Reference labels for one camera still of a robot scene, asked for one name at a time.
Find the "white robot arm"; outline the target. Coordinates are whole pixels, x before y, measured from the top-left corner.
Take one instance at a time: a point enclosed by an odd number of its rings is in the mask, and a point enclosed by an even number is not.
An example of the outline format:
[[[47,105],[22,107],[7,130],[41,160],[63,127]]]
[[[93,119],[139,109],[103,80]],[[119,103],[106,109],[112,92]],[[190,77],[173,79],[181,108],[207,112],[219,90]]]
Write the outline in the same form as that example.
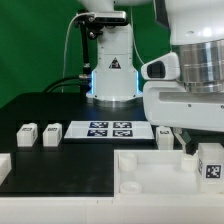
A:
[[[102,106],[142,98],[155,126],[224,132],[224,0],[79,0],[98,40],[98,64],[86,97]],[[154,3],[156,20],[170,29],[171,51],[141,68],[132,65],[132,27],[114,9]]]

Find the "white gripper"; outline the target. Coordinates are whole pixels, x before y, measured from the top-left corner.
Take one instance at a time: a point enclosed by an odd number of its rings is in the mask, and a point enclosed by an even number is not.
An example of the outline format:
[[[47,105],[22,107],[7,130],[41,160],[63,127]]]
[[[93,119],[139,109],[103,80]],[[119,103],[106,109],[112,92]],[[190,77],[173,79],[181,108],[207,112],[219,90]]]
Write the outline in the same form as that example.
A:
[[[196,153],[196,143],[182,128],[224,132],[224,92],[193,94],[175,81],[147,81],[143,105],[152,125],[178,127],[174,135],[188,155]]]

